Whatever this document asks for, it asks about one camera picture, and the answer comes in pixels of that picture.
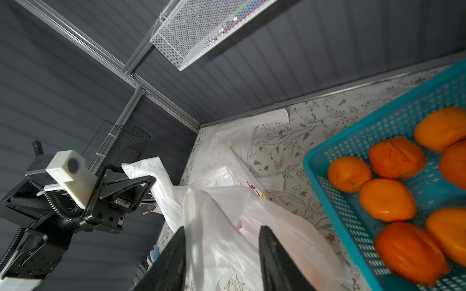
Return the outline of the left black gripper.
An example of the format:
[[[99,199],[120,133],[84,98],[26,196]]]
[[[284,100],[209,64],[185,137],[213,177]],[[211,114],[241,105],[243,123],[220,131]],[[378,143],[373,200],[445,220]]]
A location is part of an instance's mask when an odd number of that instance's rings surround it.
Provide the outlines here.
[[[125,216],[135,212],[155,183],[155,178],[129,178],[120,167],[107,164],[98,177],[91,199],[80,209],[65,190],[45,192],[44,187],[55,181],[46,167],[55,154],[46,155],[40,141],[32,143],[33,163],[25,178],[1,201],[1,218],[16,225],[18,230],[6,250],[13,255],[26,232],[36,231],[42,241],[58,236],[58,245],[66,249],[77,232],[99,230],[118,234],[123,230]]]

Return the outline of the teal plastic basket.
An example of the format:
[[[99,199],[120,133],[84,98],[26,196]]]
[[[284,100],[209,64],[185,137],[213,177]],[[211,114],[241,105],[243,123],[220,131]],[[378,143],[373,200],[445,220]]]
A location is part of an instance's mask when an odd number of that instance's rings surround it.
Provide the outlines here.
[[[466,288],[466,63],[310,150],[311,186],[374,291]]]

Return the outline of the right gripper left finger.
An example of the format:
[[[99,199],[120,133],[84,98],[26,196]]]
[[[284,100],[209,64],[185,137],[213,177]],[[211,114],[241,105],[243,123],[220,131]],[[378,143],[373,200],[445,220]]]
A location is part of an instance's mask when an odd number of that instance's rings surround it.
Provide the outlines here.
[[[183,291],[186,281],[186,239],[180,227],[133,291]]]

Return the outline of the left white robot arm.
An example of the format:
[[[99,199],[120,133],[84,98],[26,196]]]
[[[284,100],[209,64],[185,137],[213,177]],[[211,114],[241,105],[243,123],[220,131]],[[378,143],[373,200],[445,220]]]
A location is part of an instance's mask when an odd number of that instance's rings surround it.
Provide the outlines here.
[[[1,258],[1,286],[31,291],[57,267],[78,232],[123,231],[155,184],[150,175],[130,178],[108,164],[99,175],[76,151],[46,155],[32,144],[34,160],[24,179],[1,200],[1,217],[18,226]]]

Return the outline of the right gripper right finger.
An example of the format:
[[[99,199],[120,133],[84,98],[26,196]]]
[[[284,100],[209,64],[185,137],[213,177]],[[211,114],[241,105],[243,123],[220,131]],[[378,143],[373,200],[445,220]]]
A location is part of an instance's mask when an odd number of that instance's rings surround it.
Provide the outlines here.
[[[260,228],[260,266],[265,291],[315,291],[268,226]]]

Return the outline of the cartoon printed plastic bag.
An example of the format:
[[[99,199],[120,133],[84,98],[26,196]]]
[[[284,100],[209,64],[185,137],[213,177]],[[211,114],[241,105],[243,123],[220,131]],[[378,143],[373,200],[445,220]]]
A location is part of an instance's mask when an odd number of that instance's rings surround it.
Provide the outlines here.
[[[175,186],[158,157],[123,170],[130,178],[154,177],[151,193],[167,225],[186,234],[189,284],[196,291],[219,291],[237,275],[250,291],[260,291],[259,233],[269,227],[298,270],[319,291],[342,291],[350,268],[307,220],[264,199],[262,186],[228,147],[199,149],[189,183]]]

